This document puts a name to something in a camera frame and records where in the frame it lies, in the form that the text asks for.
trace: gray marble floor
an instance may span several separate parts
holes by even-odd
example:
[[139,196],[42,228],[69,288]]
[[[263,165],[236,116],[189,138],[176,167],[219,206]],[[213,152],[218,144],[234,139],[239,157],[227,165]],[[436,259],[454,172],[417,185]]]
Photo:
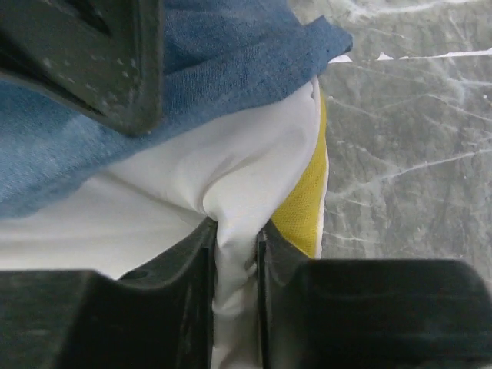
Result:
[[321,77],[324,256],[463,258],[492,287],[492,1],[291,5],[354,36],[350,61]]

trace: clothing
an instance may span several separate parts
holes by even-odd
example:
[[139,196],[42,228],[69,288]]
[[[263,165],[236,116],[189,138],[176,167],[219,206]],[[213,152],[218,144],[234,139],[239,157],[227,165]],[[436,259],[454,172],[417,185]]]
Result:
[[301,250],[319,254],[323,106],[313,78],[283,101],[217,118],[112,165],[30,217],[0,221],[0,270],[91,268],[119,278],[211,217],[212,368],[259,367],[255,238],[272,218]]
[[320,254],[316,76],[350,48],[345,31],[323,18],[303,26],[281,0],[166,0],[165,119],[139,138],[0,81],[0,270],[119,278],[211,217],[212,367],[259,367],[254,240],[272,218]]
[[303,26],[283,0],[166,0],[164,122],[120,135],[0,81],[0,219],[68,197],[110,164],[204,123],[280,101],[351,48],[324,18]]

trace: black plastic part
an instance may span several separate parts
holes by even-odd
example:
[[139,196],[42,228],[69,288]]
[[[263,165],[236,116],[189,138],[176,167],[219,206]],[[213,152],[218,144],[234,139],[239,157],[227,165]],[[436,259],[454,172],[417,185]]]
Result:
[[258,238],[264,369],[481,367],[492,303],[459,261],[312,261]]
[[215,235],[207,220],[120,281],[0,273],[0,367],[208,369]]
[[[204,221],[120,281],[0,273],[0,368],[208,369],[216,232]],[[490,295],[458,261],[312,261],[269,223],[258,293],[264,369],[492,363]]]
[[162,0],[0,0],[0,79],[121,133],[162,121]]

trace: yellow cloth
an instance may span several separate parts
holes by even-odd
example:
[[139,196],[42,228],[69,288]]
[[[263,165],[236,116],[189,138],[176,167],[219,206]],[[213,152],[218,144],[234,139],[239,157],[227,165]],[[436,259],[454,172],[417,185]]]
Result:
[[328,173],[326,127],[327,108],[321,94],[320,131],[313,157],[295,189],[271,218],[282,236],[310,258],[321,243],[320,207],[324,207]]

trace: white fabric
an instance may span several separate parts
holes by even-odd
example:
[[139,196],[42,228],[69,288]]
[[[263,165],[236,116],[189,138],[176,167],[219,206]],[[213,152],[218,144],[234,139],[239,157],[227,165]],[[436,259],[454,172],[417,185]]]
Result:
[[254,241],[311,160],[320,106],[315,78],[281,102],[114,165],[29,218],[0,221],[0,270],[92,268],[119,278],[209,216],[218,221],[212,368],[257,368]]

